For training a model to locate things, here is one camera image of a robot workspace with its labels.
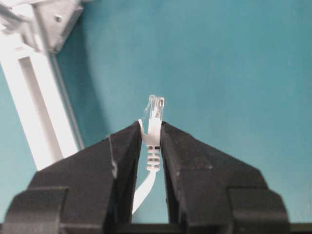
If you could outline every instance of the screw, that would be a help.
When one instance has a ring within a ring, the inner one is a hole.
[[[62,21],[63,17],[60,16],[60,15],[55,14],[54,15],[54,19],[55,19],[56,22],[60,23]]]

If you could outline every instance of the white metal frame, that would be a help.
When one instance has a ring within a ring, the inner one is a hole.
[[[35,10],[24,4],[13,12],[31,21],[36,48],[26,45],[19,32],[0,32],[0,63],[36,167],[41,170],[84,145]]]

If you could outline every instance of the white cable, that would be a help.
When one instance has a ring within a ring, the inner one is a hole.
[[[142,202],[145,200],[147,195],[152,190],[155,179],[156,179],[156,172],[150,171],[148,176],[143,181],[143,183],[136,190],[135,197],[133,200],[133,208],[132,208],[133,214],[134,214],[134,212],[136,212],[138,207],[142,204]]]
[[[135,191],[132,214],[134,214],[134,212],[139,208],[144,199],[152,190],[156,179],[156,172],[160,170],[160,128],[162,123],[164,101],[165,99],[163,97],[156,97],[155,95],[150,95],[149,97],[149,103],[145,108],[143,115],[144,119],[148,112],[148,108],[151,107],[148,135],[144,133],[142,120],[138,120],[141,126],[142,141],[148,147],[148,166],[146,169],[150,172],[140,187]]]

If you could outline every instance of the teal wall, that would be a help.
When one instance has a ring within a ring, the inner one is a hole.
[[[86,4],[58,55],[84,142],[140,118],[149,94],[164,96],[165,121],[259,168],[291,221],[312,222],[311,12],[310,0]],[[29,181],[18,177],[22,169],[30,175],[34,166],[3,79],[0,85],[9,109],[0,121],[1,160],[9,164],[0,165],[9,168],[0,186],[10,197],[10,185],[18,181],[21,190]],[[20,173],[11,172],[21,157]],[[138,184],[145,164],[146,151]],[[167,222],[162,173],[134,222]]]

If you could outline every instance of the transparent plastic plug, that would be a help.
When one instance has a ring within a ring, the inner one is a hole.
[[[132,213],[134,213],[138,209],[138,207],[147,197],[149,192],[152,190],[153,184],[156,179],[156,172],[160,170],[160,129],[163,117],[164,104],[165,98],[150,95],[147,107],[144,110],[143,118],[138,120],[141,126],[142,140],[148,147],[146,169],[150,172],[135,192]],[[148,124],[148,134],[145,134],[143,121],[146,118],[149,109],[150,118]]]

